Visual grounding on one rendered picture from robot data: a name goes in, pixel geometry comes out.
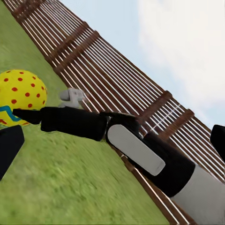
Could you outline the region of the easter egg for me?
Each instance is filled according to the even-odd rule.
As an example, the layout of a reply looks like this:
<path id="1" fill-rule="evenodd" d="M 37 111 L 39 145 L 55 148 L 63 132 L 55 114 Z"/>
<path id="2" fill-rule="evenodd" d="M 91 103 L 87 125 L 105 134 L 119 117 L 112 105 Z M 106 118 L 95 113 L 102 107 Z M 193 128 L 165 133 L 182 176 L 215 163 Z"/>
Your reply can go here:
<path id="1" fill-rule="evenodd" d="M 33 72 L 9 69 L 0 74 L 0 124 L 28 126 L 30 122 L 13 115 L 14 109 L 41 110 L 47 105 L 47 90 Z"/>

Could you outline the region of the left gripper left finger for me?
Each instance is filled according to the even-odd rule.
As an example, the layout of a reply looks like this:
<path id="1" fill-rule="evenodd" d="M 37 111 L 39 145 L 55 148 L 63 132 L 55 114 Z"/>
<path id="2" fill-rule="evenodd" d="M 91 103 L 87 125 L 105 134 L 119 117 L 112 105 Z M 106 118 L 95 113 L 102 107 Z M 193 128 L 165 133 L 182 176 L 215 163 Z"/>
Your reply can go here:
<path id="1" fill-rule="evenodd" d="M 21 125 L 0 130 L 0 181 L 24 144 Z"/>

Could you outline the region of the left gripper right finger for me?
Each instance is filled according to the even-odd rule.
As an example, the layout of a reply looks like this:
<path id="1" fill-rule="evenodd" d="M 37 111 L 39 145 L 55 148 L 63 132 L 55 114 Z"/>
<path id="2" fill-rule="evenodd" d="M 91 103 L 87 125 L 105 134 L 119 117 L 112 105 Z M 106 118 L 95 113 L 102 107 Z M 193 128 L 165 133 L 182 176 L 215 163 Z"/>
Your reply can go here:
<path id="1" fill-rule="evenodd" d="M 210 142 L 212 147 L 218 152 L 225 164 L 225 127 L 214 125 L 210 135 Z"/>

